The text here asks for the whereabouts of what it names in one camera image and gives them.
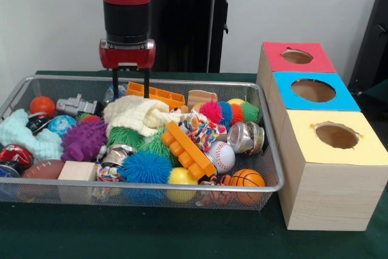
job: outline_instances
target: stacked boxes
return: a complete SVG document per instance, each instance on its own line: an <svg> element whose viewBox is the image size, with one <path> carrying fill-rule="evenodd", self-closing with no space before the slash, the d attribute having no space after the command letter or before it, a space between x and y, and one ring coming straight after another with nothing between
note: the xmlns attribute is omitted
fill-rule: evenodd
<svg viewBox="0 0 388 259"><path fill-rule="evenodd" d="M365 230L388 180L388 153L319 44L265 42L264 90L293 230Z"/></svg>

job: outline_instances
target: baseball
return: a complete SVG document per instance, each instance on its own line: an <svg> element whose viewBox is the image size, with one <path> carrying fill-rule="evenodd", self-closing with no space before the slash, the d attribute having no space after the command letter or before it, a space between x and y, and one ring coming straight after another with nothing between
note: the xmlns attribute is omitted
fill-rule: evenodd
<svg viewBox="0 0 388 259"><path fill-rule="evenodd" d="M235 152L227 143L214 142L205 154L216 167L217 175L227 173L235 165Z"/></svg>

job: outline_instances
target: white wall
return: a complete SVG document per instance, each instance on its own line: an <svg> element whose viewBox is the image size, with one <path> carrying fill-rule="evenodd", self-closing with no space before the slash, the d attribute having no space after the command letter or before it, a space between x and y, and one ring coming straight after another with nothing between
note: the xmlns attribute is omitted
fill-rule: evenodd
<svg viewBox="0 0 388 259"><path fill-rule="evenodd" d="M222 72L257 72L263 41L321 42L348 81L373 0L229 0ZM36 70L100 70L102 0L0 0L0 103Z"/></svg>

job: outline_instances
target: yellow ball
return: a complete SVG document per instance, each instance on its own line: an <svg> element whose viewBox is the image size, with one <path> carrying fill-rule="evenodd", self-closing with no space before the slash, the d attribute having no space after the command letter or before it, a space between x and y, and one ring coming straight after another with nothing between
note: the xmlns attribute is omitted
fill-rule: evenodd
<svg viewBox="0 0 388 259"><path fill-rule="evenodd" d="M229 104L237 104L238 106L240 106L244 102L245 102L244 100L239 99L239 98L234 98L234 99L231 99L228 101Z"/></svg>
<svg viewBox="0 0 388 259"><path fill-rule="evenodd" d="M192 184L198 185L198 181L193 179L186 168L174 168L171 171L169 184ZM189 190L168 190L167 198L173 203L186 203L196 194L196 191Z"/></svg>

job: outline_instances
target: wire mesh basket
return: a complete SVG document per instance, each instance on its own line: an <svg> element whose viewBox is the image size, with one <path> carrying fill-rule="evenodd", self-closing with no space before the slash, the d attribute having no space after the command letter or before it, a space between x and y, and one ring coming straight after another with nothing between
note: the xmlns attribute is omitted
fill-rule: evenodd
<svg viewBox="0 0 388 259"><path fill-rule="evenodd" d="M120 79L142 82L140 79ZM0 108L2 120L18 109L28 110L30 101L40 95L53 100L76 96L89 101L102 101L110 78L35 75L23 79ZM255 155L236 156L230 175L240 169L255 169L264 178L265 187L237 187L214 185L170 185L113 183L102 181L39 180L26 178L0 178L0 201L51 204L90 204L106 206L158 206L206 209L261 210L271 194L284 183L278 149L273 135L263 91L252 83L150 80L150 85L185 95L189 90L215 92L219 100L246 99L261 109L258 123L266 130L263 151ZM174 203L169 197L193 197L186 203ZM252 204L243 204L241 197L254 197Z"/></svg>

